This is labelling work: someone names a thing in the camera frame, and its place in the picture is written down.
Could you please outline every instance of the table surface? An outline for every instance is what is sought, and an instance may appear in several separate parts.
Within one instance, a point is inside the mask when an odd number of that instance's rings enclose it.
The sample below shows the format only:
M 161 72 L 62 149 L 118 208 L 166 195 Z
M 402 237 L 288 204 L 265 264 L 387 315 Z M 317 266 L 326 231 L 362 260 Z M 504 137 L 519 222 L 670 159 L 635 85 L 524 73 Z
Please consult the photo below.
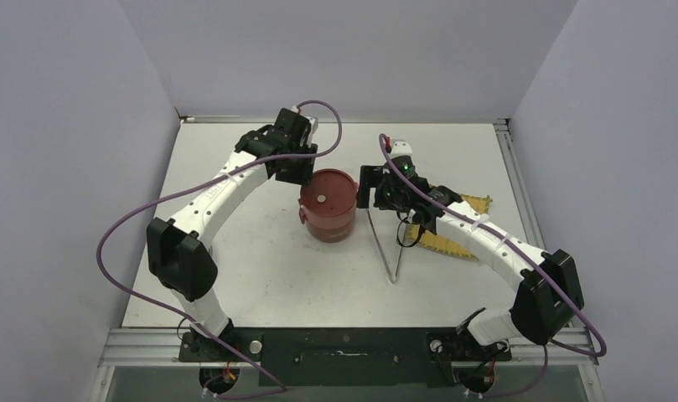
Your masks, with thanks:
M 238 138 L 258 124 L 184 124 L 176 140 L 162 195 L 212 178 Z M 491 196 L 492 221 L 524 239 L 514 193 L 490 124 L 345 124 L 344 140 L 317 159 L 315 169 L 337 168 L 358 180 L 360 165 L 384 162 L 378 134 L 409 142 L 418 173 L 458 193 Z M 325 149 L 336 125 L 321 123 L 314 141 Z M 398 282 L 386 276 L 365 211 L 343 242 L 313 238 L 298 218 L 299 187 L 270 181 L 230 216 L 213 242 L 219 275 L 214 290 L 239 327 L 442 327 L 459 324 L 480 307 L 514 300 L 514 292 L 487 265 L 419 247 L 403 251 Z M 169 218 L 192 197 L 158 206 Z M 376 232 L 395 266 L 398 220 L 371 210 Z M 148 271 L 144 251 L 133 289 L 179 307 Z M 132 297 L 123 327 L 175 327 L 179 316 Z

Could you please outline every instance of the yellow woven tray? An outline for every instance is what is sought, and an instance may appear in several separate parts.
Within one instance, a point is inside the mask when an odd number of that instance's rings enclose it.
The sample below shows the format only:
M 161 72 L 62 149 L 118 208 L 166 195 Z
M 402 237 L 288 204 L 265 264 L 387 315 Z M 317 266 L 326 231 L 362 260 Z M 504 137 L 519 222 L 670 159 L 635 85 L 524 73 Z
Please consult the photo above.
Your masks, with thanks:
M 489 212 L 489 204 L 494 201 L 488 196 L 486 197 L 474 197 L 473 195 L 467 195 L 467 194 L 459 194 L 464 198 L 465 201 L 469 203 L 469 205 L 472 206 L 472 208 L 479 212 L 480 214 L 486 214 Z M 405 242 L 410 243 L 415 241 L 417 238 L 417 229 L 418 226 L 416 224 L 411 224 L 406 233 L 405 233 Z M 476 257 L 467 251 L 464 247 L 461 245 L 446 239 L 442 236 L 439 235 L 434 235 L 428 231 L 426 231 L 423 235 L 422 238 L 420 239 L 420 242 L 417 243 L 417 245 L 428 249 L 435 251 L 437 253 L 445 254 L 445 255 L 450 255 L 452 257 L 458 257 L 458 258 L 464 258 L 464 259 L 476 259 Z

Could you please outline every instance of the bolt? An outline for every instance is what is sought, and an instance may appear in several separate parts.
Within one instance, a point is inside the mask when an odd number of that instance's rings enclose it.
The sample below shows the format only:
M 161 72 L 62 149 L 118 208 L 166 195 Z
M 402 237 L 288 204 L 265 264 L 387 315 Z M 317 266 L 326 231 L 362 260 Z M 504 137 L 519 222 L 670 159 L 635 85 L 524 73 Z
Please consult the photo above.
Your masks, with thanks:
M 250 353 L 258 354 L 262 350 L 262 342 L 252 341 L 250 342 Z
M 443 343 L 439 339 L 435 339 L 430 342 L 430 350 L 436 353 L 440 353 L 443 350 Z

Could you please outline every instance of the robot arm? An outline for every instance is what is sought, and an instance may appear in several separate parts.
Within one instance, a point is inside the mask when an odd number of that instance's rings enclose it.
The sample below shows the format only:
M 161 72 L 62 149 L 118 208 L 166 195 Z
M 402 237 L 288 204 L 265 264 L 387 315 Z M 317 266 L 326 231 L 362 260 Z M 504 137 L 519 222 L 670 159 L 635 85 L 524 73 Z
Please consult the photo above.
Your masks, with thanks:
M 571 256 L 562 250 L 550 255 L 516 239 L 491 223 L 487 214 L 473 210 L 459 194 L 444 186 L 430 185 L 425 178 L 417 175 L 411 159 L 412 149 L 407 142 L 397 140 L 388 147 L 393 163 L 415 187 L 448 209 L 470 217 L 475 223 L 464 222 L 428 203 L 386 165 L 361 167 L 358 208 L 368 208 L 370 189 L 375 188 L 374 205 L 378 209 L 408 214 L 413 224 L 420 225 L 420 234 L 429 230 L 461 244 L 489 265 L 516 292 L 513 305 L 476 312 L 458 331 L 482 346 L 521 336 L 536 344 L 548 343 L 572 319 L 573 312 L 532 270 L 523 256 L 506 246 L 505 240 L 516 244 L 523 255 L 543 268 L 578 308 L 582 308 L 580 283 Z M 490 232 L 500 234 L 501 238 Z
M 274 125 L 241 137 L 215 175 L 225 176 L 224 180 L 199 193 L 168 221 L 155 218 L 148 225 L 149 270 L 195 319 L 193 327 L 201 324 L 218 336 L 232 328 L 213 291 L 218 269 L 210 246 L 220 227 L 245 197 L 272 176 L 277 181 L 307 184 L 314 159 L 284 159 L 241 168 L 262 157 L 316 153 L 317 146 L 312 144 L 316 129 L 316 119 L 282 109 Z

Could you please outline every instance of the white wall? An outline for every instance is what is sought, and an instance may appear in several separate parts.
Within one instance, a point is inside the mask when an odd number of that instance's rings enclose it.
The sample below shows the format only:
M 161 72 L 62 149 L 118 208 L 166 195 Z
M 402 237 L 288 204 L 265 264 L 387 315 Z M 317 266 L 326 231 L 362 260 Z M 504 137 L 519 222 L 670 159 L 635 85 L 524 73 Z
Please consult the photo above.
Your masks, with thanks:
M 120 0 L 185 115 L 512 116 L 576 0 Z
M 678 401 L 678 1 L 580 0 L 510 124 L 608 400 Z
M 158 194 L 177 129 L 117 2 L 0 1 L 0 400 L 89 395 L 126 300 L 96 242 Z M 142 227 L 106 253 L 127 284 Z

